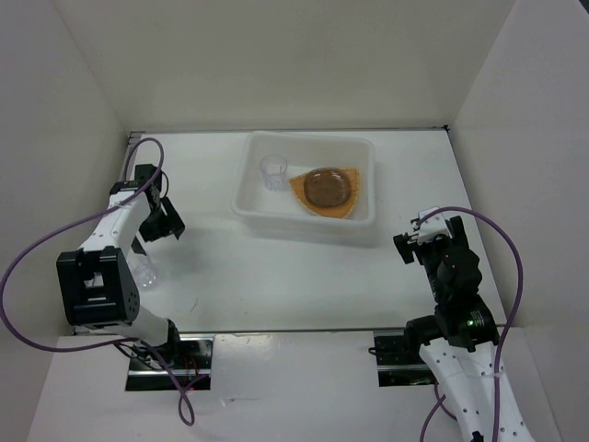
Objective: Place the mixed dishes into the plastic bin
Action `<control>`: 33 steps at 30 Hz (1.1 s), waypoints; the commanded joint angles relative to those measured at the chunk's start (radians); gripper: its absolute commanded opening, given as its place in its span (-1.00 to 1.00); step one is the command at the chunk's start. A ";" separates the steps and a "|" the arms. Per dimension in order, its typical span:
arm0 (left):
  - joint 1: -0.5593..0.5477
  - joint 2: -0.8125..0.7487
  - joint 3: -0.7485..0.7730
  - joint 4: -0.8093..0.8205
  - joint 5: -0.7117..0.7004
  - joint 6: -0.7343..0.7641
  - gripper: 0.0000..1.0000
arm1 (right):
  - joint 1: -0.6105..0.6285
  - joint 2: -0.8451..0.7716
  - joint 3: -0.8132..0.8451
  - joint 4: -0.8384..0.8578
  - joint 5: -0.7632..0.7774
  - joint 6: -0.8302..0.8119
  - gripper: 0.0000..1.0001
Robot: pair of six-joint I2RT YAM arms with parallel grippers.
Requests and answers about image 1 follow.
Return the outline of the clear glass cup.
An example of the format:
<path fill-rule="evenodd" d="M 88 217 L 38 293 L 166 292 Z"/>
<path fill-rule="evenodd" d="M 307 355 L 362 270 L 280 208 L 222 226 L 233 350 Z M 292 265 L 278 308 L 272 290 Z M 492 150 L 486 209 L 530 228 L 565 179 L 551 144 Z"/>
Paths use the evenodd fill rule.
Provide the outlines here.
<path fill-rule="evenodd" d="M 147 290 L 156 286 L 158 283 L 157 268 L 149 256 L 131 252 L 127 257 L 127 262 L 133 280 L 140 289 Z"/>
<path fill-rule="evenodd" d="M 281 192 L 286 186 L 288 162 L 279 155 L 268 155 L 260 161 L 260 173 L 265 187 L 272 192 Z"/>

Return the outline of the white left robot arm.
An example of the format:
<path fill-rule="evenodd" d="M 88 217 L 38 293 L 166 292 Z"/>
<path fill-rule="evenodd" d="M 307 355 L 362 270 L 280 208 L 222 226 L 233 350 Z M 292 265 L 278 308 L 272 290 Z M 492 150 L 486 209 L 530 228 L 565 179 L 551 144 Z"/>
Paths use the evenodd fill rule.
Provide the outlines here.
<path fill-rule="evenodd" d="M 179 331 L 172 320 L 141 306 L 140 287 L 128 263 L 133 255 L 147 256 L 146 242 L 180 238 L 185 231 L 161 188 L 161 170 L 153 164 L 136 166 L 131 180 L 110 189 L 110 213 L 77 250 L 59 255 L 56 269 L 69 324 L 144 341 L 151 345 L 153 360 L 170 368 L 183 357 Z"/>

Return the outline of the woven bamboo fan tray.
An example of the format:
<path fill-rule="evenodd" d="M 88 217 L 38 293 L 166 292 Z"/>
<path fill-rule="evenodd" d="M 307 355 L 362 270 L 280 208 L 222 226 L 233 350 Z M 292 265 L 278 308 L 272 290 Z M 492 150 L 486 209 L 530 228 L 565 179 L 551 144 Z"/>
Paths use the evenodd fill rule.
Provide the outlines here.
<path fill-rule="evenodd" d="M 358 169 L 318 168 L 288 181 L 290 190 L 312 215 L 345 219 L 360 195 Z"/>

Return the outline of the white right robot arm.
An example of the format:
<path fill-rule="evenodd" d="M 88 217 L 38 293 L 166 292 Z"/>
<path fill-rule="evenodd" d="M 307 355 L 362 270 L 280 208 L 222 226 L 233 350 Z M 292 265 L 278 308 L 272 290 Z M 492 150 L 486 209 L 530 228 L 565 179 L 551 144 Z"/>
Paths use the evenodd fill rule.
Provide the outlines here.
<path fill-rule="evenodd" d="M 454 213 L 447 219 L 445 213 Z M 465 441 L 530 441 L 502 360 L 510 327 L 498 327 L 479 294 L 479 257 L 470 248 L 462 207 L 433 207 L 393 242 L 405 263 L 424 269 L 434 312 L 407 322 L 403 351 L 424 362 L 440 393 L 434 407 L 454 415 Z"/>

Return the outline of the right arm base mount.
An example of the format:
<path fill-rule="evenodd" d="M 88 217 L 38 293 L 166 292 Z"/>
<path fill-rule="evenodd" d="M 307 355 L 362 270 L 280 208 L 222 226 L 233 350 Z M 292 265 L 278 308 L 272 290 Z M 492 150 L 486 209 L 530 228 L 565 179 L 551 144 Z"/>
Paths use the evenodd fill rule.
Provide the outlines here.
<path fill-rule="evenodd" d="M 368 353 L 375 359 L 380 388 L 414 387 L 435 382 L 430 368 L 410 351 L 402 329 L 374 331 Z"/>

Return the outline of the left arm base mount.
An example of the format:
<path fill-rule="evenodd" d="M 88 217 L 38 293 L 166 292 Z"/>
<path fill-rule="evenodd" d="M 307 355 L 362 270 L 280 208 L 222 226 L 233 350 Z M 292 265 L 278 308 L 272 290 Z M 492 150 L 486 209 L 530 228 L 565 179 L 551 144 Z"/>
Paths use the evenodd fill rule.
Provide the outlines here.
<path fill-rule="evenodd" d="M 176 389 L 167 371 L 145 347 L 136 343 L 122 343 L 117 349 L 129 360 L 125 384 L 127 391 Z M 188 391 L 211 389 L 214 355 L 212 334 L 182 333 L 174 355 L 163 346 L 157 347 L 156 350 L 164 358 L 182 388 Z"/>

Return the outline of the clear glass cup front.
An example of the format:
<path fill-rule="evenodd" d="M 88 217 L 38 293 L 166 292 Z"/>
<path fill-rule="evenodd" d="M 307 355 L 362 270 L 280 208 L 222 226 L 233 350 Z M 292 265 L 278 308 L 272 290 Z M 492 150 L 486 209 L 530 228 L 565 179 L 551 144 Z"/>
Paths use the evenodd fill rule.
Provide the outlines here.
<path fill-rule="evenodd" d="M 127 257 L 127 262 L 133 280 L 140 289 L 147 290 L 156 286 L 158 283 L 157 268 L 149 256 L 131 252 Z"/>

